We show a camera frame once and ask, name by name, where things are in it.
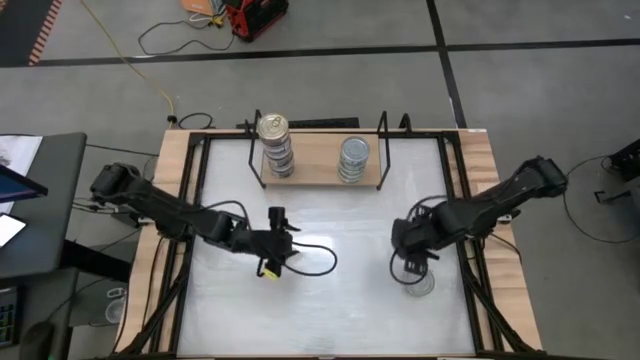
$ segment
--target silver can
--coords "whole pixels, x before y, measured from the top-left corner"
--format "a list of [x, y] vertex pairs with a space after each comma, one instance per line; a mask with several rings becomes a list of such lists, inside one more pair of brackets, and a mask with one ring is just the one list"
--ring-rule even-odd
[[293, 174], [294, 161], [289, 121], [279, 114], [267, 114], [258, 120], [257, 131], [271, 173], [279, 178]]
[[369, 144], [359, 136], [351, 136], [342, 142], [338, 161], [338, 177], [347, 184], [362, 179], [369, 160]]

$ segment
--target white tabletop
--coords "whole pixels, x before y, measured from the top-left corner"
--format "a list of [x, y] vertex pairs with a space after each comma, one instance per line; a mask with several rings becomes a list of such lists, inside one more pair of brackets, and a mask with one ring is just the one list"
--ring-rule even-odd
[[[341, 186], [263, 190], [246, 165], [249, 141], [213, 140], [203, 205], [238, 200], [254, 229], [268, 229], [269, 206], [284, 206], [289, 222], [302, 229], [293, 234], [294, 241], [331, 247], [339, 261], [327, 276], [302, 277], [283, 269], [282, 277], [271, 281], [255, 276], [255, 256], [226, 253], [199, 239], [178, 353], [472, 354], [455, 247], [430, 262], [436, 286], [425, 297], [413, 297], [389, 275], [393, 220], [406, 216], [418, 199], [445, 194], [436, 140], [391, 139], [390, 146], [392, 166], [381, 191]], [[384, 154], [383, 142], [380, 151]], [[220, 209], [240, 214], [233, 206]], [[322, 250], [298, 250], [302, 254], [291, 258], [290, 266], [309, 272], [331, 266], [332, 258]], [[402, 262], [395, 268], [401, 273]]]

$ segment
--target monitor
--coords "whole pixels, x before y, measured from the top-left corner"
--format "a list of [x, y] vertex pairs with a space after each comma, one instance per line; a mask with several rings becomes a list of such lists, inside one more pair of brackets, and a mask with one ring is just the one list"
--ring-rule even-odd
[[47, 196], [48, 192], [46, 187], [0, 165], [0, 203]]

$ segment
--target wooden table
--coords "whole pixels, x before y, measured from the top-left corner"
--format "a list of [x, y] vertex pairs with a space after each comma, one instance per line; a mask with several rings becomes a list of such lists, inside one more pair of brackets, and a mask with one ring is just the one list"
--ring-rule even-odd
[[[314, 130], [305, 129], [302, 131], [311, 132]], [[322, 129], [321, 131], [337, 133], [349, 132], [348, 129]], [[491, 151], [491, 145], [489, 143], [489, 136], [485, 130], [429, 129], [429, 131], [459, 132], [466, 172], [469, 178], [469, 185], [472, 194], [484, 191], [499, 182], [493, 153]], [[241, 131], [207, 130], [207, 132], [237, 133]], [[162, 148], [160, 149], [160, 156], [158, 158], [153, 182], [158, 188], [174, 195], [178, 194], [182, 180], [189, 134], [189, 130], [166, 131], [162, 142]], [[450, 156], [449, 162], [452, 167], [451, 170], [456, 196], [461, 197], [462, 191], [460, 188], [459, 178], [457, 176], [456, 162], [452, 155], [453, 151], [448, 151], [448, 154]], [[199, 159], [200, 156], [201, 154], [196, 151], [194, 158]], [[188, 190], [189, 200], [193, 197], [198, 164], [199, 161], [194, 161], [194, 166], [190, 174]], [[515, 244], [510, 226], [499, 225], [496, 227], [495, 233]], [[133, 272], [131, 274], [129, 308], [126, 321], [124, 322], [124, 329], [122, 329], [122, 338], [117, 347], [118, 350], [122, 350], [131, 342], [131, 340], [133, 340], [144, 323], [143, 320], [145, 319], [143, 319], [143, 316], [145, 313], [145, 307], [147, 306], [147, 294], [149, 291], [150, 280], [152, 280], [150, 288], [151, 291], [149, 292], [151, 296], [148, 302], [147, 318], [153, 313], [153, 310], [156, 307], [169, 245], [168, 241], [163, 241], [158, 244], [159, 241], [160, 237], [158, 236], [154, 226], [147, 226], [143, 229], [138, 243]], [[158, 246], [160, 246], [159, 256], [156, 260], [154, 273], [151, 274], [154, 253]], [[176, 273], [180, 267], [179, 261], [181, 260], [180, 254], [182, 251], [183, 249], [178, 251], [179, 256], [176, 258], [177, 263], [174, 267]], [[494, 301], [497, 307], [525, 342], [536, 349], [540, 349], [540, 337], [533, 316], [533, 311], [531, 309], [529, 293], [527, 291], [527, 285], [524, 280], [518, 256], [512, 249], [497, 241], [491, 240], [491, 238], [487, 239], [484, 256], [487, 263]], [[489, 333], [486, 313], [479, 303], [477, 308], [485, 348], [491, 349], [492, 341]], [[165, 317], [164, 326], [162, 327], [160, 350], [168, 349], [174, 310], [175, 309], [172, 306]]]

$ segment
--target concrete floor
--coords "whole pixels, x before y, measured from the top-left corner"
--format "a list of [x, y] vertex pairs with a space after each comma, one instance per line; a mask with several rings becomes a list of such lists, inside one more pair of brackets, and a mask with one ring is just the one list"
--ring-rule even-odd
[[[147, 27], [187, 17], [176, 0], [88, 2], [127, 56], [142, 54], [136, 38]], [[448, 44], [640, 37], [640, 5], [633, 0], [436, 4]], [[194, 34], [178, 27], [150, 35], [145, 44], [163, 51], [195, 36], [219, 45], [228, 35], [226, 30]], [[236, 42], [229, 51], [433, 44], [422, 0], [296, 0], [289, 14], [256, 42]], [[203, 51], [194, 46], [184, 53]], [[113, 56], [80, 4], [65, 1], [43, 59]], [[461, 52], [450, 57], [468, 126], [489, 130], [502, 177], [538, 154], [568, 170], [640, 136], [637, 46]], [[251, 118], [255, 108], [294, 119], [357, 116], [362, 126], [373, 126], [380, 112], [388, 110], [392, 123], [407, 112], [414, 126], [455, 126], [436, 53], [138, 67], [177, 99], [178, 114], [209, 112], [222, 128]], [[167, 126], [164, 100], [124, 65], [0, 69], [0, 84], [4, 132], [84, 131], [92, 143], [157, 152]], [[142, 167], [147, 158], [87, 149], [78, 196], [86, 196], [99, 169], [114, 161]], [[572, 176], [568, 199], [577, 220], [602, 237], [637, 231], [628, 203], [595, 204], [592, 192], [603, 183], [609, 186], [612, 181], [597, 162]], [[554, 354], [636, 359], [640, 243], [608, 245], [582, 236], [568, 222], [561, 200], [526, 204], [514, 229], [544, 348]], [[127, 230], [109, 217], [74, 214], [69, 238], [97, 246]], [[101, 291], [96, 298], [103, 296]], [[105, 355], [114, 337], [113, 327], [76, 328], [70, 359]], [[87, 346], [89, 339], [104, 346]]]

